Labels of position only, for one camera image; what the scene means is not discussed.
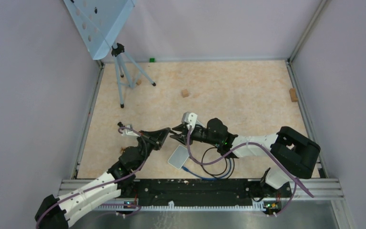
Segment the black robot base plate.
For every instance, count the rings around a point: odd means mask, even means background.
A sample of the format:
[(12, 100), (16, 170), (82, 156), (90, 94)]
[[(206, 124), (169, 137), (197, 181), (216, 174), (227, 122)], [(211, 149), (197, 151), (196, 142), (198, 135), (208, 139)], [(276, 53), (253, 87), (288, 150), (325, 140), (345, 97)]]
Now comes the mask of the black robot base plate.
[(289, 184), (276, 190), (258, 179), (140, 179), (123, 188), (121, 197), (145, 207), (167, 206), (170, 201), (177, 207), (230, 207), (275, 201), (291, 194)]

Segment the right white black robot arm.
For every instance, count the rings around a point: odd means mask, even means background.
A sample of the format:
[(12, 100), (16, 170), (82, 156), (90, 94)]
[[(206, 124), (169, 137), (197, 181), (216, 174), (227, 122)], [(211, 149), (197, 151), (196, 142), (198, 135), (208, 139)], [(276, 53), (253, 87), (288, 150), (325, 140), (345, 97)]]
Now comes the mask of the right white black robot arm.
[(277, 133), (261, 136), (231, 134), (228, 127), (218, 118), (208, 121), (206, 126), (186, 121), (172, 128), (172, 139), (191, 145), (194, 141), (217, 148), (218, 153), (228, 158), (267, 156), (275, 166), (267, 169), (261, 184), (261, 192), (274, 196), (287, 182), (312, 177), (320, 146), (288, 126), (282, 126)]

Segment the grey network switch box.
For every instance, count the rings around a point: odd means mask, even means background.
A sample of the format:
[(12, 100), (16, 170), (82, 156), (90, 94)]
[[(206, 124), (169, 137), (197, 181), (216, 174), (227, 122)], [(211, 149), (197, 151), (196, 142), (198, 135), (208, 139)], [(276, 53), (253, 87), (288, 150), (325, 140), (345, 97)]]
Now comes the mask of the grey network switch box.
[(181, 169), (188, 158), (188, 149), (184, 146), (178, 146), (169, 157), (167, 163), (175, 169)]

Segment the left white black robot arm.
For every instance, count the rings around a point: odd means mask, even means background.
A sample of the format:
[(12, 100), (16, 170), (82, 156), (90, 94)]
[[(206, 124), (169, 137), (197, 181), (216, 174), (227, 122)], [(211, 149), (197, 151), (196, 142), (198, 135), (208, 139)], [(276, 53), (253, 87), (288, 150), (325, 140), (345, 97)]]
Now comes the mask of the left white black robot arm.
[(153, 150), (162, 148), (170, 128), (135, 131), (121, 126), (118, 132), (123, 136), (132, 132), (138, 145), (125, 148), (118, 161), (90, 183), (59, 197), (47, 196), (35, 215), (37, 229), (68, 229), (106, 201), (130, 196), (136, 173), (143, 168)]

